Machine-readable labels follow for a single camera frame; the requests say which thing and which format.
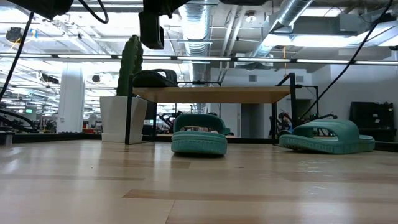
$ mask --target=white planter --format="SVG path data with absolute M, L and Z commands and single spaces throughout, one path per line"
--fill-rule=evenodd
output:
M 126 96 L 104 96 L 99 99 L 102 117 L 102 141 L 124 142 L 126 132 Z M 147 111 L 147 101 L 132 98 L 130 142 L 142 141 L 142 127 Z

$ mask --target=fluorescent light fixture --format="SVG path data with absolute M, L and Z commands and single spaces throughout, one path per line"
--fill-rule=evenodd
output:
M 291 59 L 283 58 L 238 58 L 239 62 L 275 62 L 275 63 L 289 63 Z
M 313 60 L 313 59 L 297 59 L 297 63 L 348 64 L 348 63 L 349 63 L 349 60 Z
M 297 35 L 292 45 L 297 47 L 344 47 L 350 39 L 339 35 Z
M 60 58 L 112 59 L 110 55 L 58 55 Z
M 144 60 L 171 60 L 172 58 L 170 56 L 142 56 Z
M 398 62 L 388 62 L 388 61 L 356 61 L 356 65 L 397 65 Z
M 10 86 L 11 88 L 47 88 L 47 86 L 23 86 L 23 85 L 16 85 Z M 59 86 L 51 86 L 51 88 L 60 88 Z
M 25 106 L 7 106 L 7 109 L 25 109 Z
M 101 7 L 99 4 L 88 4 L 89 7 Z M 83 7 L 81 4 L 72 4 L 72 7 Z M 104 4 L 105 8 L 142 8 L 142 4 Z
M 86 86 L 89 90 L 114 90 L 116 87 Z
M 179 44 L 212 44 L 213 41 L 209 40 L 178 40 L 177 43 Z
M 229 57 L 177 57 L 177 60 L 189 60 L 189 61 L 222 61 L 229 62 Z
M 21 54 L 22 58 L 52 58 L 49 54 Z

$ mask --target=silver duct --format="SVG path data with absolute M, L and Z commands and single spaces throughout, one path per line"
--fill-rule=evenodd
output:
M 186 4 L 180 8 L 182 17 L 183 38 L 187 40 L 208 39 L 210 23 L 210 7 L 199 4 Z M 204 43 L 185 43 L 185 50 L 189 56 L 207 56 L 209 46 Z M 193 80 L 210 81 L 210 74 L 206 73 L 206 64 L 192 64 Z
M 304 10 L 313 2 L 313 0 L 285 0 L 283 1 L 279 15 L 274 24 L 269 25 L 269 31 L 280 26 L 291 26 L 303 14 Z M 251 54 L 251 57 L 266 57 L 274 46 L 261 43 Z

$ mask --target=wooden tabletop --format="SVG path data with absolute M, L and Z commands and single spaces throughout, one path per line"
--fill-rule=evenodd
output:
M 133 88 L 155 103 L 275 103 L 290 94 L 286 86 Z

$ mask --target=cactus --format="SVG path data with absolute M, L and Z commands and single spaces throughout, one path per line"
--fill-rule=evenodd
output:
M 129 89 L 129 77 L 142 69 L 142 44 L 139 41 L 139 37 L 133 35 L 126 42 L 124 50 L 122 52 L 122 60 L 120 67 L 120 76 L 118 80 L 118 88 L 116 90 L 117 96 L 127 96 Z

